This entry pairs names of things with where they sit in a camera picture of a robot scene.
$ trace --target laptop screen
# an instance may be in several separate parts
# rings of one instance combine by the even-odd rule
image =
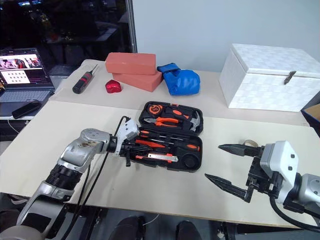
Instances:
[[[53,86],[36,48],[1,50],[0,81],[5,88]]]

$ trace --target black cable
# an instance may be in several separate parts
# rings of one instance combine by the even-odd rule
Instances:
[[[82,196],[84,195],[84,192],[85,192],[85,189],[86,189],[86,185],[87,185],[87,181],[88,181],[88,178],[89,178],[89,174],[90,174],[90,164],[88,166],[88,170],[86,171],[86,176],[85,176],[85,180],[84,180],[84,183],[82,185],[82,189],[81,189],[81,193],[80,193],[80,196],[79,196],[79,199],[78,199],[78,202],[75,206],[75,209],[74,209],[74,213],[73,213],[73,216],[72,216],[72,220],[75,219],[75,216],[79,210],[79,207],[80,207],[80,203],[81,203],[81,200],[82,200]]]
[[[270,197],[270,204],[272,209],[278,214],[283,220],[287,221],[288,223],[297,226],[298,228],[309,230],[312,232],[320,233],[320,227],[309,225],[302,223],[300,221],[294,220],[291,217],[285,215],[277,206],[276,201],[274,198]]]
[[[315,217],[316,219],[320,219],[320,214],[318,214],[318,213],[315,213],[315,212],[310,211],[310,210],[308,210],[308,209],[305,209],[304,212],[305,212],[306,214],[311,215],[312,217]]]
[[[124,118],[126,119],[126,122],[130,120],[129,117],[127,117],[127,116],[122,116],[122,118],[121,118],[121,120],[120,120],[120,122],[119,122],[119,124],[118,124],[118,126],[117,126],[117,128],[116,128],[116,130],[115,130],[115,133],[114,133],[115,136],[117,135],[118,130],[119,130],[119,128],[120,128],[120,126],[121,126],[121,123],[122,123],[122,121],[123,121]],[[93,184],[92,184],[92,186],[91,186],[91,188],[90,188],[87,196],[85,197],[85,200],[83,201],[83,204],[80,206],[80,209],[79,209],[78,212],[76,213],[75,217],[72,219],[72,221],[71,221],[68,229],[65,231],[65,233],[64,233],[64,235],[62,236],[61,240],[66,240],[66,239],[67,239],[67,237],[68,237],[68,235],[70,234],[72,228],[73,228],[74,225],[76,224],[76,221],[77,221],[78,217],[80,216],[81,210],[82,210],[83,207],[86,205],[86,203],[87,203],[87,201],[88,201],[88,199],[89,199],[89,197],[90,197],[90,195],[91,195],[91,192],[93,191],[93,189],[94,189],[94,187],[95,187],[95,185],[96,185],[96,183],[97,183],[97,181],[98,181],[98,178],[99,178],[99,176],[100,176],[100,174],[101,174],[101,172],[102,172],[102,169],[104,168],[104,165],[105,165],[105,163],[106,163],[106,160],[107,160],[108,155],[109,155],[109,152],[107,152],[107,153],[105,154],[104,159],[103,159],[102,164],[101,164],[101,167],[100,167],[100,169],[99,169],[99,172],[98,172],[98,174],[96,175],[96,177],[95,177],[95,179],[94,179],[94,182],[93,182]]]

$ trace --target box lid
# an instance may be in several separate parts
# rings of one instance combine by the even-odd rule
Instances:
[[[320,63],[296,48],[232,44],[232,51],[249,74],[289,75],[320,78]]]

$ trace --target white tabletop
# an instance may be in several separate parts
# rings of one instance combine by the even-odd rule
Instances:
[[[0,156],[0,192],[31,196],[47,178],[65,147],[81,130],[96,128],[113,133],[121,116],[137,119],[139,110],[49,101]],[[251,203],[212,184],[205,173],[230,180],[245,188],[251,157],[240,157],[217,148],[221,144],[255,140],[259,145],[288,140],[299,156],[301,174],[319,175],[320,142],[311,127],[204,117],[201,168],[194,173],[148,167],[109,156],[89,205],[191,216],[218,221],[288,227],[270,207],[268,196],[254,192]],[[103,160],[92,162],[97,170]],[[75,189],[76,203],[84,181]],[[311,217],[288,213],[299,221],[314,224]]]
[[[73,93],[72,87],[75,83],[86,71],[91,71],[96,64],[98,64],[98,69],[93,73],[94,77],[84,92]],[[142,110],[148,101],[159,101],[199,108],[205,117],[309,126],[301,112],[228,108],[219,84],[220,74],[209,71],[196,71],[196,73],[199,74],[201,80],[200,93],[196,95],[171,96],[165,81],[154,92],[121,83],[123,88],[121,92],[107,93],[105,84],[113,77],[107,72],[105,62],[87,59],[67,79],[62,81],[55,95],[50,99],[136,110]]]

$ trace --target white woven box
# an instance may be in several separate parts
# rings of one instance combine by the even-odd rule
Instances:
[[[229,108],[299,112],[320,91],[320,63],[301,49],[232,44],[219,82]]]

